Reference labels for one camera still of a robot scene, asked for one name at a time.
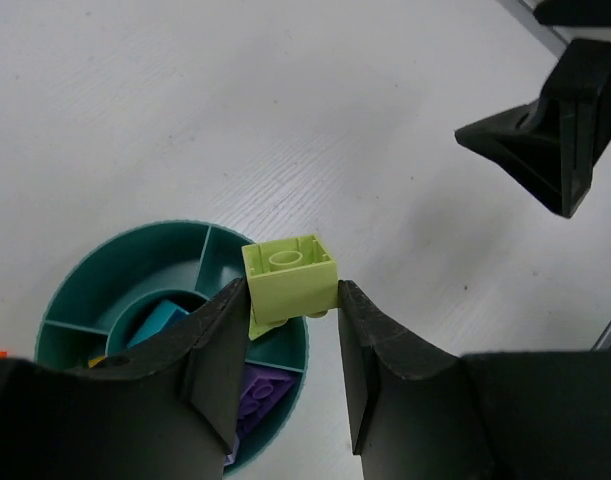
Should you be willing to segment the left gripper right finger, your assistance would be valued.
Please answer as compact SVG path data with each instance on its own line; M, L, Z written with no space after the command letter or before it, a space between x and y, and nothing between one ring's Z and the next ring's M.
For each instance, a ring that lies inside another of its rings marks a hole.
M338 326L367 479L611 479L611 349L451 355L351 281Z

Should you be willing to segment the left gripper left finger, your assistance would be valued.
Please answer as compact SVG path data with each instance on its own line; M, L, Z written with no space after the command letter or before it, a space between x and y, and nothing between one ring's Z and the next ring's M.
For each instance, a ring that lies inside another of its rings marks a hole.
M218 479L248 346L244 280L91 369L0 359L0 479Z

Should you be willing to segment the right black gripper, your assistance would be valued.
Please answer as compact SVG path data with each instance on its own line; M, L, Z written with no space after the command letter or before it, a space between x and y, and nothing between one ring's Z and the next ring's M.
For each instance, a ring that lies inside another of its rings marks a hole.
M611 28L611 1L542 1L546 26ZM571 40L554 84L531 104L458 129L462 147L490 160L553 214L571 218L611 141L611 41Z

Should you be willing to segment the yellow orange square lego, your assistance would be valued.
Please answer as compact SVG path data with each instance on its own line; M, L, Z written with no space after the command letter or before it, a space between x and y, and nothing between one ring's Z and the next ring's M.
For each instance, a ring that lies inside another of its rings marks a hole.
M96 365L101 363L105 358L106 358L105 355L101 355L101 356L97 356L97 357L91 358L91 359L88 360L87 365L88 365L89 368L94 368Z

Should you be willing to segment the dark purple long lego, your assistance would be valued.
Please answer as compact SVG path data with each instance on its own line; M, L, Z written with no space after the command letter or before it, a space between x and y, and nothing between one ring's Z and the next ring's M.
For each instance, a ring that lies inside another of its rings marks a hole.
M296 382L288 370L245 364L236 433L242 441Z

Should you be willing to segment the teal oval lego piece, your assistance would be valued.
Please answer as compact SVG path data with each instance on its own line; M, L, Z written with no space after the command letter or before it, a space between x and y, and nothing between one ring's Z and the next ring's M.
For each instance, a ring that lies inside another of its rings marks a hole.
M189 315L189 312L179 305L169 301L161 301L143 321L140 327L127 343L127 348L132 348L135 345L149 339L167 327L170 327L178 321Z

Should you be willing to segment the light green lego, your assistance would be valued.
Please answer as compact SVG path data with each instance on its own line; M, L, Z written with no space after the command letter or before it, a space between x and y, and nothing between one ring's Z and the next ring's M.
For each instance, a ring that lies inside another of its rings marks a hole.
M338 307L337 261L315 234L242 247L251 297L249 339Z

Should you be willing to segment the lavender square lego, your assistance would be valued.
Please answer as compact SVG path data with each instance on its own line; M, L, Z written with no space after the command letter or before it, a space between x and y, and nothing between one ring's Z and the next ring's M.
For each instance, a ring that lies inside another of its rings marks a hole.
M232 465L232 464L234 464L234 463L235 463L235 461L236 461L236 456L237 456L237 452L238 452L238 450L237 450L237 449L234 449L234 450L233 450L233 451L232 451L230 454L228 454L228 455L225 457L225 460L224 460L224 466L225 466L225 467L229 467L230 465Z

